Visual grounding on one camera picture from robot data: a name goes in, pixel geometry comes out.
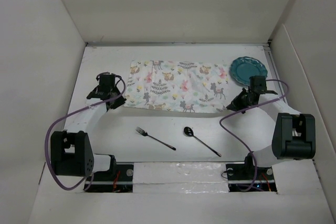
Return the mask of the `black fork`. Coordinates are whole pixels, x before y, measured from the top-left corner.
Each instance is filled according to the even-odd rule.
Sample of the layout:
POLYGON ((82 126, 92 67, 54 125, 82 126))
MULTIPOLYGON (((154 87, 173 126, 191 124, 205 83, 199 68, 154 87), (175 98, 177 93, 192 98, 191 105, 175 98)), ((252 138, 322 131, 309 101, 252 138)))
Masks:
POLYGON ((155 137, 153 137, 153 136, 151 136, 151 135, 148 135, 147 131, 141 129, 140 127, 137 127, 137 128, 136 128, 136 132, 139 133, 139 134, 142 135, 142 136, 150 137, 151 139, 154 139, 155 141, 157 141, 157 142, 163 144, 164 146, 166 146, 166 147, 172 149, 173 151, 176 151, 176 148, 175 148, 174 146, 169 145, 169 144, 167 144, 167 143, 165 143, 165 142, 163 142, 163 141, 161 141, 161 140, 159 140, 159 139, 157 139, 157 138, 155 138, 155 137))

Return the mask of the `teal scalloped plate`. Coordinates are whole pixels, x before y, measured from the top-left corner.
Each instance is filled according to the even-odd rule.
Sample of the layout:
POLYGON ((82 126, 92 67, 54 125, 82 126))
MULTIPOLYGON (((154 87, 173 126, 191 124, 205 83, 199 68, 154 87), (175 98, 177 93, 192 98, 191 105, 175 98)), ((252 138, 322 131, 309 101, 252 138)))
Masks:
POLYGON ((230 76, 241 85, 249 86, 250 77, 268 76, 266 66, 259 60, 252 57, 239 57, 229 67, 230 76))

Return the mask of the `animal print cloth placemat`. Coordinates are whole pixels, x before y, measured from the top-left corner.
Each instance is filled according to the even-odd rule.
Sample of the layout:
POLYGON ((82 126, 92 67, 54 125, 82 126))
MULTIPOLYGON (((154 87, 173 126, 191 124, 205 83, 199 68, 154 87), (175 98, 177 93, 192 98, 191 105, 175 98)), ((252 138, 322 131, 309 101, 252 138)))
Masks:
POLYGON ((234 96, 224 64, 135 60, 131 62, 125 106, 169 112, 219 113, 234 96))

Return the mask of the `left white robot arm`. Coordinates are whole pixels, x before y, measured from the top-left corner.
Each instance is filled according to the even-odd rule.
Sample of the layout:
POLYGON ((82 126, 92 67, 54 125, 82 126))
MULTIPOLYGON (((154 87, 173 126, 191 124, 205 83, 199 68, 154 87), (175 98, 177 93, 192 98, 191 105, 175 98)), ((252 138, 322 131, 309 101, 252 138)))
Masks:
POLYGON ((50 138, 50 165, 55 175, 89 177, 99 172, 105 180, 117 175, 113 155, 95 154, 90 135, 100 118, 109 110, 125 104, 125 89, 117 88, 116 74, 104 72, 96 77, 98 85, 87 95, 85 107, 73 113, 74 121, 63 131, 55 131, 50 138))

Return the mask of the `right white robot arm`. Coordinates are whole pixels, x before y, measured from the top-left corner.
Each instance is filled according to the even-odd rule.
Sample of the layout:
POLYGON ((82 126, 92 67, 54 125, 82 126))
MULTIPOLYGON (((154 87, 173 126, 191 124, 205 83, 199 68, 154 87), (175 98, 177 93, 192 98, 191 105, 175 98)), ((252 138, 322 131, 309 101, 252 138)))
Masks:
POLYGON ((248 89, 243 88, 226 109, 245 113, 248 109, 260 108, 274 120, 275 129, 271 144, 249 152, 244 160, 243 173, 254 179, 262 168, 285 161, 313 159, 316 154, 316 123, 311 114, 303 114, 267 89, 264 76, 249 78, 248 89))

